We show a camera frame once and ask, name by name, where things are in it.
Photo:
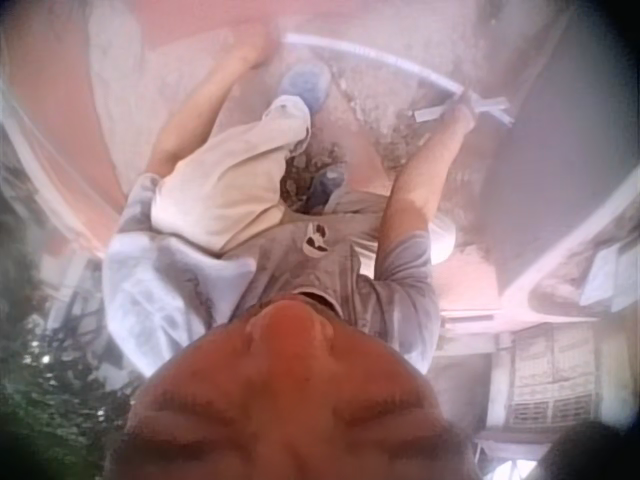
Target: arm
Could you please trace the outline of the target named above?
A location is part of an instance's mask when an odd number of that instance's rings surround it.
[[[264,25],[243,26],[235,36],[231,51],[160,130],[146,173],[166,177],[178,162],[204,145],[235,83],[271,56],[277,46],[276,37]]]
[[[380,262],[398,240],[427,230],[438,209],[449,167],[473,126],[469,107],[453,106],[397,176],[380,226],[376,277]]]

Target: person's right arm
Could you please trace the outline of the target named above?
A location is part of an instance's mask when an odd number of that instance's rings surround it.
[[[462,103],[452,106],[396,177],[380,225],[376,278],[385,255],[398,241],[413,232],[427,231],[438,209],[449,168],[474,123],[469,107]]]

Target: shirt sleeve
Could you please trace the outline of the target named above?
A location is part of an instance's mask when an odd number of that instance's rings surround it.
[[[188,300],[189,287],[167,277],[161,235],[151,228],[151,204],[159,177],[140,177],[129,195],[103,262],[107,326],[125,355],[149,376],[205,332]],[[179,269],[171,273],[180,276]]]
[[[359,276],[359,316],[367,333],[385,341],[425,373],[440,333],[431,281],[428,232],[414,232],[379,259],[378,278]]]

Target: person's left hand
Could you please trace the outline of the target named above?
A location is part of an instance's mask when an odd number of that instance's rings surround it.
[[[280,32],[273,24],[245,23],[233,28],[233,55],[247,61],[251,68],[267,62],[280,46]]]

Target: gray surface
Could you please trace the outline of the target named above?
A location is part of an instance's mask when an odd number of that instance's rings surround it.
[[[569,20],[487,175],[482,216],[501,290],[638,164],[635,59],[592,13]]]

